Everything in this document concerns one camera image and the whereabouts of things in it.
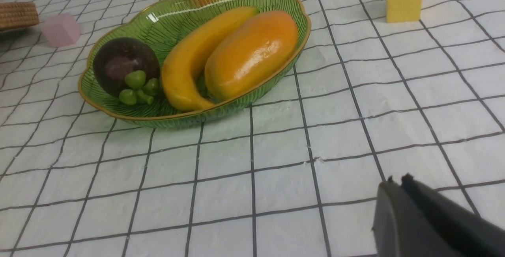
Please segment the mangosteen stem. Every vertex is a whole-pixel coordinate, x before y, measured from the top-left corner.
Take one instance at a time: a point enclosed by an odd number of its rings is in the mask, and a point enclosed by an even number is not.
[[[142,87],[145,94],[155,97],[159,92],[159,81],[157,78],[150,79],[146,85]]]
[[[145,104],[152,104],[155,101],[154,97],[145,94],[141,89],[137,90],[138,100]]]
[[[125,77],[125,83],[133,90],[142,88],[146,83],[146,72],[137,70],[129,73]]]
[[[135,92],[131,89],[124,89],[119,93],[119,101],[123,104],[133,106],[137,104],[137,97]]]

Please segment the green bowl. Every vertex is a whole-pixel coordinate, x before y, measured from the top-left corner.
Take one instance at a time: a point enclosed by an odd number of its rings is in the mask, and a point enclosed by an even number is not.
[[[97,83],[92,63],[100,47],[118,37],[134,37],[155,52],[160,65],[170,50],[191,31],[220,13],[240,6],[255,6],[260,11],[282,10],[290,13],[298,26],[297,49],[284,65],[269,78],[234,99],[208,110],[182,113],[159,97],[151,105],[127,106],[108,95]],[[153,128],[180,129],[207,120],[232,115],[270,91],[298,60],[310,35],[310,18],[300,0],[161,0],[138,13],[129,23],[112,29],[93,46],[86,70],[78,82],[81,97],[90,105],[125,122]]]

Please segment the yellow banana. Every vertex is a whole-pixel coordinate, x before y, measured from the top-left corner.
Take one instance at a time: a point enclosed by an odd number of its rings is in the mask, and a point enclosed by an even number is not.
[[[214,49],[258,13],[256,7],[237,7],[225,11],[175,45],[166,56],[161,70],[163,92],[174,108],[189,112],[214,106],[214,103],[198,93],[196,80],[204,71],[207,59]]]

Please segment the plastic fruit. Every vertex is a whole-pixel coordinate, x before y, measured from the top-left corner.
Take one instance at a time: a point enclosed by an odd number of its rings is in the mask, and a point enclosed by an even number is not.
[[[176,109],[189,112],[215,104],[198,93],[196,80],[202,74],[214,49],[249,18],[256,7],[237,7],[204,23],[182,39],[168,54],[161,70],[163,91]]]
[[[244,94],[282,68],[297,42],[298,28],[288,13],[266,11],[252,17],[209,57],[207,89],[221,101]]]
[[[151,104],[159,90],[154,89],[159,87],[160,75],[156,55],[135,38],[120,37],[105,43],[93,60],[93,72],[101,88],[126,105]],[[139,97],[139,90],[145,97]]]

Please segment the woven basket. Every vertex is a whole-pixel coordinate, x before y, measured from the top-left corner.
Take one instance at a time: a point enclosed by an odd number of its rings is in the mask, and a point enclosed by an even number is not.
[[[0,31],[39,24],[34,2],[0,3]]]

